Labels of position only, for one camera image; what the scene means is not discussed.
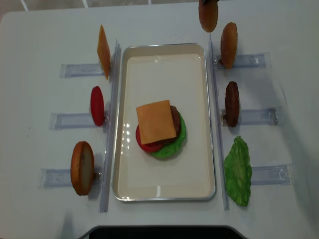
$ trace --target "toasted bun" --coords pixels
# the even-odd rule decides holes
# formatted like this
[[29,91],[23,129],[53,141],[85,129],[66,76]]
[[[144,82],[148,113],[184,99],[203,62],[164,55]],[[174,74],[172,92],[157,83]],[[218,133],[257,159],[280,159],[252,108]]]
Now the toasted bun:
[[198,13],[201,27],[207,32],[212,32],[218,20],[217,0],[207,1],[205,4],[199,0]]
[[236,58],[237,38],[236,24],[233,22],[228,23],[223,30],[220,40],[221,60],[227,69],[232,68]]
[[110,74],[111,54],[109,44],[106,39],[105,31],[102,25],[100,27],[97,52],[100,59],[100,63],[103,67],[104,75],[106,79],[108,79]]
[[142,144],[176,137],[169,100],[143,105],[136,111]]
[[72,154],[71,183],[75,192],[82,196],[88,195],[94,176],[94,155],[91,146],[85,142],[78,142]]

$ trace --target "green lettuce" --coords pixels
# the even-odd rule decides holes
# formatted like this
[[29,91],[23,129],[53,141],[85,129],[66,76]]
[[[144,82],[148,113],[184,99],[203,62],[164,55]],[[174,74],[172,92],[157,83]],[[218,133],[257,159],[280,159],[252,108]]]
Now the green lettuce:
[[176,152],[179,152],[181,150],[182,143],[184,139],[186,138],[186,125],[180,113],[179,113],[179,118],[180,118],[180,127],[181,127],[179,136],[173,143],[169,143],[165,145],[163,148],[161,148],[159,151],[151,153],[151,155],[154,156],[155,158],[164,159],[174,155]]
[[224,161],[226,190],[230,198],[246,207],[250,197],[252,168],[246,142],[238,136]]

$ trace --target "burger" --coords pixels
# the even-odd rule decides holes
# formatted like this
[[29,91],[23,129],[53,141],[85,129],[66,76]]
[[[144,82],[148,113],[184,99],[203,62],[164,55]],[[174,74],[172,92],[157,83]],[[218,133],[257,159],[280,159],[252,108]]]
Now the burger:
[[140,148],[156,158],[167,158],[182,149],[185,122],[169,100],[136,108],[139,124],[136,140]]

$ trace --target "white tray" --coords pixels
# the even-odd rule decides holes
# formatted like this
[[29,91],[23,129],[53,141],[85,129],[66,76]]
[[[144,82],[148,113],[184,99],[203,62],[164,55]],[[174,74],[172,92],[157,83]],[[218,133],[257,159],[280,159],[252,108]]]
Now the white tray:
[[[123,53],[113,192],[121,201],[204,200],[215,192],[204,49],[198,44],[129,47]],[[136,107],[170,100],[187,129],[182,151],[158,160],[140,149]]]

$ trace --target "brown patty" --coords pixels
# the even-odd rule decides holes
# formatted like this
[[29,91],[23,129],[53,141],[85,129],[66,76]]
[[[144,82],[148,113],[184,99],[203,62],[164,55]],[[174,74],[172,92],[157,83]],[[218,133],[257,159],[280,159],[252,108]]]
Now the brown patty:
[[171,116],[173,117],[173,123],[174,123],[174,127],[175,127],[175,130],[176,130],[176,137],[175,138],[169,138],[169,139],[160,140],[157,143],[172,143],[172,142],[174,142],[177,139],[177,137],[180,134],[181,127],[180,127],[179,113],[178,113],[178,111],[177,111],[175,106],[170,106],[170,111],[171,111]]
[[235,127],[239,118],[239,92],[234,81],[229,82],[226,88],[225,108],[228,126]]

